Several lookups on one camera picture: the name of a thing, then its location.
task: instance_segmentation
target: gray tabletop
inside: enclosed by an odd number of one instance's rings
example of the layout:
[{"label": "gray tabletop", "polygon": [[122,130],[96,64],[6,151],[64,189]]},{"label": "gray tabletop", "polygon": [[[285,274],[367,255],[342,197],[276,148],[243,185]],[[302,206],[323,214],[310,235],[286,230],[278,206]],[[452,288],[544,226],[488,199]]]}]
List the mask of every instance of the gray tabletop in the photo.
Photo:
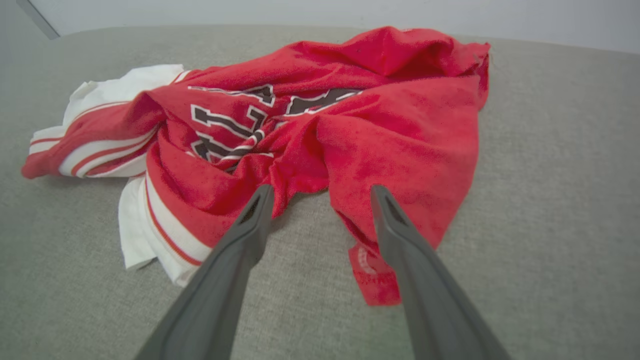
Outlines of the gray tabletop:
[{"label": "gray tabletop", "polygon": [[[124,270],[124,179],[20,176],[83,81],[204,68],[340,28],[118,28],[54,40],[0,83],[0,358],[131,359],[180,289]],[[640,358],[640,56],[492,45],[473,187],[438,253],[514,359]],[[403,309],[368,307],[327,193],[296,197],[254,268],[234,359],[411,359]]]}]

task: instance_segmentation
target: garment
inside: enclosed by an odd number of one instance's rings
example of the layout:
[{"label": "garment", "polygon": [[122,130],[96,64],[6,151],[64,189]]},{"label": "garment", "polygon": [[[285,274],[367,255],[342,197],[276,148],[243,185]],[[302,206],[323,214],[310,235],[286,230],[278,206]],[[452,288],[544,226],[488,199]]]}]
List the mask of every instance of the garment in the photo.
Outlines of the garment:
[{"label": "garment", "polygon": [[157,257],[181,286],[258,186],[273,185],[274,217],[295,193],[328,189],[356,239],[364,299],[397,304],[371,186],[385,185],[440,243],[472,182],[489,48],[380,28],[226,67],[134,69],[80,86],[63,124],[34,134],[22,174],[131,177],[119,205],[125,265]]}]

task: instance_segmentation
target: white background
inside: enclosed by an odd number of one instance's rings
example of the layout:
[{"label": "white background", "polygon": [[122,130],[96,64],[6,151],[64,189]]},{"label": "white background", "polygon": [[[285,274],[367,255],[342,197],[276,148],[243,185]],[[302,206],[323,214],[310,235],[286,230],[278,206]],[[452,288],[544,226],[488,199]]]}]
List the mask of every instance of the white background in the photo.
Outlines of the white background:
[{"label": "white background", "polygon": [[435,28],[640,54],[640,0],[31,0],[60,35],[113,26]]}]

